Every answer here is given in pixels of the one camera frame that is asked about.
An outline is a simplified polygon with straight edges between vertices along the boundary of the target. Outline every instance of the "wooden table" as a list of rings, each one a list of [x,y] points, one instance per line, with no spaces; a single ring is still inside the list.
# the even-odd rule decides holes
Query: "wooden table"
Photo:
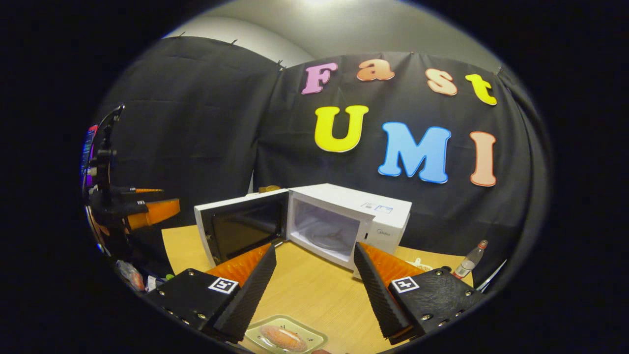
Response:
[[[162,230],[164,246],[176,273],[186,268],[209,270],[196,226]],[[424,265],[455,269],[463,256],[438,254],[398,247],[395,256]],[[332,354],[370,354],[390,349],[382,337],[367,292],[352,272],[330,263],[291,242],[276,248],[277,266],[251,323],[284,314],[325,333],[324,349]],[[472,274],[463,281],[472,286]],[[264,353],[245,338],[242,346]]]

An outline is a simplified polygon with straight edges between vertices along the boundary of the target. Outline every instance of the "ceiling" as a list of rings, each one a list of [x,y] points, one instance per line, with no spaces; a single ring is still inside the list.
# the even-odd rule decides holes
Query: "ceiling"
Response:
[[[235,0],[200,16],[261,26],[315,58],[364,52],[420,52],[496,72],[500,60],[427,10],[396,0]]]

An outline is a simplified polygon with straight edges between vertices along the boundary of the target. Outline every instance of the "black curtain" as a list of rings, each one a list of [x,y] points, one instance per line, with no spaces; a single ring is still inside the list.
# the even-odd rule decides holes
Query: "black curtain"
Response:
[[[278,68],[229,43],[165,38],[137,58],[103,100],[95,123],[125,104],[112,134],[118,152],[112,184],[160,188],[180,200],[181,213],[133,233],[143,258],[157,260],[147,266],[155,273],[172,271],[161,229],[195,224],[195,205],[246,194],[254,137]]]
[[[390,80],[360,81],[359,64],[384,59],[395,76]],[[319,93],[301,94],[306,85],[306,68],[337,63],[329,81]],[[458,88],[454,96],[432,91],[425,71],[448,72]],[[466,75],[478,74],[491,84],[489,94],[498,101],[490,106],[474,93]],[[339,107],[333,136],[346,136],[349,115],[345,108],[365,105],[362,135],[350,151],[337,153],[320,149],[314,139],[322,106]],[[509,257],[521,235],[528,210],[531,174],[534,168],[531,146],[520,105],[493,73],[456,60],[418,53],[370,53],[342,55],[316,60],[282,71],[265,112],[258,140],[254,186],[282,187],[332,183],[369,193],[413,202],[411,217],[401,245],[430,252],[465,255],[481,239],[489,246],[474,269],[475,282],[483,281]],[[403,122],[419,143],[429,127],[451,131],[447,142],[445,184],[419,179],[418,172],[407,177],[378,173],[384,163],[387,134],[385,122]],[[495,136],[493,146],[496,185],[477,186],[470,182],[476,165],[476,147],[469,137],[473,131]]]

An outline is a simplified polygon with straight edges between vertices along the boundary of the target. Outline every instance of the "blue letter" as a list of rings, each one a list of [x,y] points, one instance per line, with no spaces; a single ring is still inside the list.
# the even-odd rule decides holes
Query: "blue letter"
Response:
[[[399,176],[402,169],[398,166],[398,156],[402,159],[406,175],[412,177],[421,162],[426,160],[424,169],[420,171],[420,179],[432,183],[446,183],[448,175],[445,174],[445,148],[448,139],[452,136],[449,130],[441,127],[430,127],[421,138],[419,144],[415,144],[415,138],[404,123],[387,122],[382,124],[382,129],[387,132],[387,152],[384,164],[378,168],[378,172],[385,176]]]

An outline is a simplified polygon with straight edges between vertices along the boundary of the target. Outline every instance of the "white microwave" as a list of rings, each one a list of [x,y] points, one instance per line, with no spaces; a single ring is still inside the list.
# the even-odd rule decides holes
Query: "white microwave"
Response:
[[[410,210],[411,202],[326,183],[197,205],[194,215],[212,267],[265,243],[291,241],[359,278],[355,243],[393,254]]]

